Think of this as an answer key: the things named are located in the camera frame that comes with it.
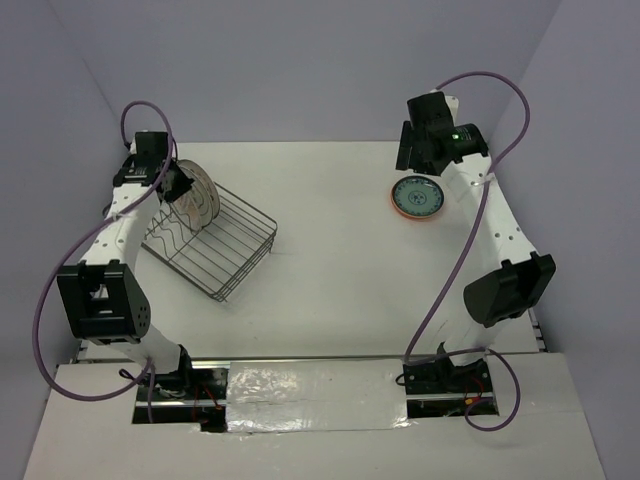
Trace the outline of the white enamel plate green rim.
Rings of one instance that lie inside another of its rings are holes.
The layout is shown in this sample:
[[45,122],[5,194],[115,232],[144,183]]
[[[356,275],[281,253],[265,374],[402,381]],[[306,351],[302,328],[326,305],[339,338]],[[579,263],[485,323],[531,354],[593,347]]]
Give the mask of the white enamel plate green rim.
[[200,229],[202,229],[211,224],[221,211],[221,201],[216,184],[207,172],[192,160],[179,160],[178,166],[194,180],[191,192],[195,205],[198,207]]

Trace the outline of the white plate orange sunburst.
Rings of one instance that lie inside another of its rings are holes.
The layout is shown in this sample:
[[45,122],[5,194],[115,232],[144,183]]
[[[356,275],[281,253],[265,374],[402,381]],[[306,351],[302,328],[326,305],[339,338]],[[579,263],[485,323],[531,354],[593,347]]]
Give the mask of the white plate orange sunburst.
[[197,234],[200,229],[198,207],[192,197],[191,190],[170,205],[177,219],[192,233]]

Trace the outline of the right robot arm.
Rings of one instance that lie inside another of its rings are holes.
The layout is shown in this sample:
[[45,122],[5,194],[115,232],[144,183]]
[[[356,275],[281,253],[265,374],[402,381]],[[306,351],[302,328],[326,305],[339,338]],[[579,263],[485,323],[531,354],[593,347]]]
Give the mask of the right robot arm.
[[396,205],[420,218],[431,199],[421,182],[441,179],[470,224],[481,275],[462,291],[465,312],[429,359],[406,361],[402,383],[407,393],[456,391],[478,378],[484,356],[513,320],[535,306],[556,272],[549,254],[540,254],[523,233],[495,177],[495,160],[480,130],[455,122],[458,101],[432,91],[407,102],[396,167],[407,177],[392,189]]

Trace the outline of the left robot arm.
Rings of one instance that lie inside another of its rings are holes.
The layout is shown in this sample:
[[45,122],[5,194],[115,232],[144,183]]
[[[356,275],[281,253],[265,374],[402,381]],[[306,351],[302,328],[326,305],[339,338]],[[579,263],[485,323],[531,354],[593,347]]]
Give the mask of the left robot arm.
[[166,396],[185,398],[196,374],[187,350],[152,324],[152,307],[136,276],[145,234],[164,200],[186,193],[191,182],[167,158],[165,132],[138,132],[113,180],[113,198],[101,230],[81,259],[58,269],[56,283],[73,336],[108,346],[144,365]]

